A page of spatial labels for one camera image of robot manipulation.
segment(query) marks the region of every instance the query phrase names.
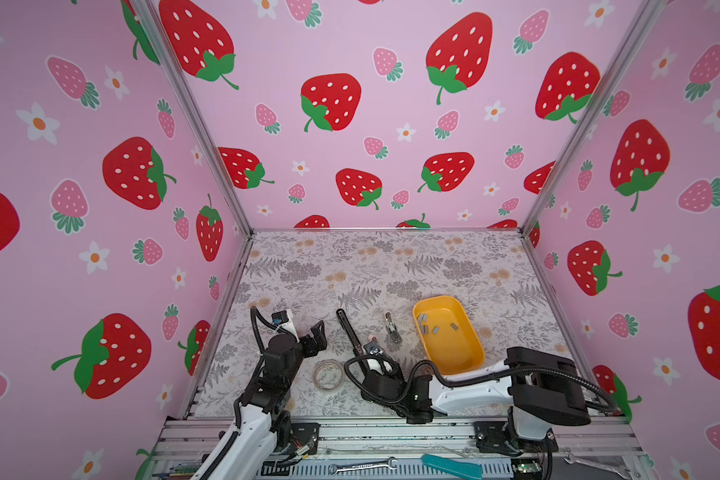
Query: strawberry wallpaper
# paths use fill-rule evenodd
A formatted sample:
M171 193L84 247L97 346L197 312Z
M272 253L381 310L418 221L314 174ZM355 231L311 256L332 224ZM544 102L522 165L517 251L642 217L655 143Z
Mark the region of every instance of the strawberry wallpaper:
M654 471L720 478L720 0L666 7L547 207L536 254Z
M0 2L0 478L134 478L242 236L130 4L17 6Z
M641 4L152 2L256 228L516 226Z

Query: floral patterned mat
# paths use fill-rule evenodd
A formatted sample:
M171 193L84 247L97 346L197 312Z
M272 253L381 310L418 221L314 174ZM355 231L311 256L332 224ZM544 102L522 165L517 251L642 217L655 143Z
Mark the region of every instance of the floral patterned mat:
M304 360L287 408L294 416L395 416L364 401L345 379L335 392L312 384L321 360L354 357L336 318L343 308L361 342L376 335L407 375L425 357L412 316L421 299L450 295L464 305L485 349L485 363L506 357L511 346L570 358L538 279L514 232L421 230L263 232L256 235L222 338L214 355L196 416L232 417L232 402L245 388L259 359L250 306L269 319L292 309L299 335L324 320L328 348ZM384 328L392 312L403 341ZM270 331L262 329L264 342ZM506 406L461 412L500 416Z

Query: teal plastic handle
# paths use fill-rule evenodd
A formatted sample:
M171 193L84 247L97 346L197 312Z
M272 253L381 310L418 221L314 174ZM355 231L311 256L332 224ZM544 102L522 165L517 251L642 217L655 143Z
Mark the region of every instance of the teal plastic handle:
M450 473L467 480L481 480L483 477L482 467L473 463L457 462L450 458L429 454L422 455L422 463L441 472Z

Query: metal wrench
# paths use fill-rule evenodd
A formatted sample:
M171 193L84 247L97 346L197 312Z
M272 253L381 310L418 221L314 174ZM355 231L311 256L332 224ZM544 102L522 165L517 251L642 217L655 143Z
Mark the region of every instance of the metal wrench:
M357 465L331 465L328 467L328 473L336 475L340 472L356 472L357 470L368 470L370 468L389 468L390 470L397 470L398 460L395 457L389 457L384 462L376 463L359 463Z
M632 480L632 477L630 476L630 470L626 466L622 465L615 467L612 465L607 465L605 463L592 462L591 460L578 458L570 453L570 448L565 449L565 461L571 465L575 463L580 463L581 465L586 465L588 467L598 468L599 470L605 470L606 472L615 473L616 475L619 475L625 480Z

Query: yellow tray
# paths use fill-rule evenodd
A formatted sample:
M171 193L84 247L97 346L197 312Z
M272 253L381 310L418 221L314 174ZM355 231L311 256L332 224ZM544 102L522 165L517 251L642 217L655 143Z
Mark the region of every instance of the yellow tray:
M417 321L422 313L428 315L426 322ZM438 366L443 375L469 372L485 362L485 351L478 334L461 302L452 296L434 296L421 300L413 307L413 318L427 358ZM428 328L426 334L422 332L423 325ZM435 327L438 327L438 332L432 333Z

